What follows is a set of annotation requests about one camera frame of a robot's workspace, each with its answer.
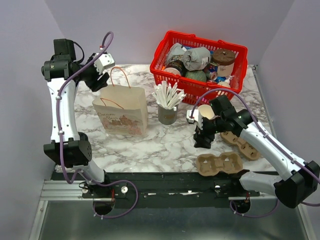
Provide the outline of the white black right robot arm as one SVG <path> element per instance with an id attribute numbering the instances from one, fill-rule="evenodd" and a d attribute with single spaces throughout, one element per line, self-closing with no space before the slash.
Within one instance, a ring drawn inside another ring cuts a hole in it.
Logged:
<path id="1" fill-rule="evenodd" d="M 278 176 L 272 176 L 247 171 L 230 183 L 234 195 L 241 196 L 247 191 L 266 193 L 294 209 L 317 190 L 320 166 L 287 149 L 250 110 L 236 111 L 226 95 L 212 99 L 208 108 L 213 112 L 213 118 L 207 118 L 196 106 L 187 111 L 188 123 L 196 124 L 195 147 L 210 148 L 216 134 L 232 132 L 261 153 L 278 173 Z"/>

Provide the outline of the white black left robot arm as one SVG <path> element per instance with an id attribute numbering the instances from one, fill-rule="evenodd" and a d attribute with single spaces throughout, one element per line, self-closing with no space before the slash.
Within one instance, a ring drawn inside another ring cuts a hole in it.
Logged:
<path id="1" fill-rule="evenodd" d="M 114 66 L 112 56 L 107 53 L 110 44 L 109 41 L 103 41 L 100 52 L 93 53 L 83 64 L 81 60 L 76 60 L 75 41 L 55 39 L 54 55 L 41 68 L 52 107 L 50 143 L 44 144 L 43 151 L 61 167 L 68 184 L 81 175 L 85 179 L 82 191 L 101 198 L 112 198 L 115 191 L 107 173 L 92 160 L 88 136 L 77 129 L 75 98 L 81 81 L 92 92 L 107 86 L 109 74 L 106 69 Z"/>

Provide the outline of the brown cardboard cup carrier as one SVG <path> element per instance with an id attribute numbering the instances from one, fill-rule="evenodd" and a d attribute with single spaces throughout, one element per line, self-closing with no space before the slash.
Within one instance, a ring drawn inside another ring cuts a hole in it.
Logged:
<path id="1" fill-rule="evenodd" d="M 236 146 L 239 152 L 248 160 L 256 161 L 261 157 L 260 152 L 258 152 L 252 145 L 241 137 L 236 136 L 231 131 L 221 132 L 220 137 L 228 144 Z"/>

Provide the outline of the cream printed paper bag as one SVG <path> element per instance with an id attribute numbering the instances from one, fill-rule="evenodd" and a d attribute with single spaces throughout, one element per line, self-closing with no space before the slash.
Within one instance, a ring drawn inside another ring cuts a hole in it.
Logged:
<path id="1" fill-rule="evenodd" d="M 108 134 L 144 137 L 148 125 L 145 89 L 114 84 L 103 87 L 92 101 L 100 122 Z"/>

